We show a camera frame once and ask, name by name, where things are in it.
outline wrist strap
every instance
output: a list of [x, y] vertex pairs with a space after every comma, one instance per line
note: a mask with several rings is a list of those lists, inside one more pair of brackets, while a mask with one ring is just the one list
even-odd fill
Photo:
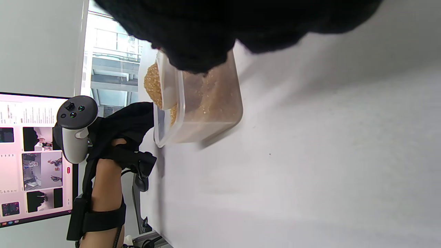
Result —
[[84, 215], [83, 233], [106, 231], [123, 226], [126, 222], [126, 204], [121, 203], [117, 210], [106, 212], [87, 212]]

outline monitor screen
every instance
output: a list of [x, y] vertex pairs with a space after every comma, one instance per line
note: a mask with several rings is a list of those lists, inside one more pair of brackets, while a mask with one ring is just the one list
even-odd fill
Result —
[[78, 165], [52, 138], [65, 101], [0, 93], [0, 228], [70, 214]]

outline transparent plastic box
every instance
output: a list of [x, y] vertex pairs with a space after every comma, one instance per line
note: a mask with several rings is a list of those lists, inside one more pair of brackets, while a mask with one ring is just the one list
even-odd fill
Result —
[[243, 105], [233, 52], [207, 76], [176, 70], [176, 120], [171, 110], [154, 106], [154, 138], [158, 147], [198, 142], [234, 127]]
[[176, 69], [161, 51], [158, 51], [156, 63], [161, 82], [162, 109], [171, 109], [176, 104]]

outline controller thumbstick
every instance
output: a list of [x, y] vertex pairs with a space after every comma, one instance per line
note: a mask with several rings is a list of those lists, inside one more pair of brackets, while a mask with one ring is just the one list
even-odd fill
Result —
[[75, 105], [73, 102], [67, 101], [63, 104], [63, 107], [68, 111], [71, 111], [75, 107]]

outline thumbnail image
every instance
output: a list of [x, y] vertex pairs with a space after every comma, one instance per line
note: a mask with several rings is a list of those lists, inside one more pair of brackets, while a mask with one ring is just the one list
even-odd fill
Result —
[[1, 205], [3, 216], [16, 215], [20, 213], [20, 204], [16, 203], [6, 203]]
[[24, 190], [61, 187], [63, 185], [62, 152], [24, 153]]
[[13, 142], [14, 142], [14, 129], [0, 128], [0, 143], [13, 143]]
[[26, 193], [29, 213], [63, 206], [63, 188], [39, 190]]
[[52, 128], [23, 128], [23, 151], [61, 150], [52, 138]]

